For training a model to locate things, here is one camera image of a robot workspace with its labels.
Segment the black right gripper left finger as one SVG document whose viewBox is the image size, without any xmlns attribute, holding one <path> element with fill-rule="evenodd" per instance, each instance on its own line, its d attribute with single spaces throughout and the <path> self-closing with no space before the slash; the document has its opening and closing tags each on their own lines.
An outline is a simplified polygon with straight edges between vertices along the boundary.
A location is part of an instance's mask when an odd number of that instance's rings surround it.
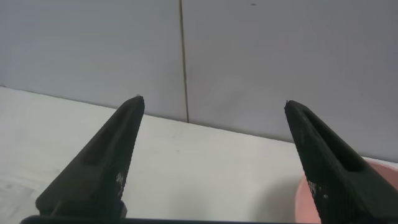
<svg viewBox="0 0 398 224">
<path fill-rule="evenodd" d="M 41 215 L 117 219 L 125 216 L 123 196 L 145 104 L 125 101 L 87 145 L 40 194 Z"/>
</svg>

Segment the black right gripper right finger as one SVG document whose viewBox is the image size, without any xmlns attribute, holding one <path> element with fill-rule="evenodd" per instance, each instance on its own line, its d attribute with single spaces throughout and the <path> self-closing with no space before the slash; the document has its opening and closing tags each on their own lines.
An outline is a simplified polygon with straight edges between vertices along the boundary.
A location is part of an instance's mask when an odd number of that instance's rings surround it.
<svg viewBox="0 0 398 224">
<path fill-rule="evenodd" d="M 397 189 L 306 106 L 287 122 L 322 223 L 397 223 Z"/>
</svg>

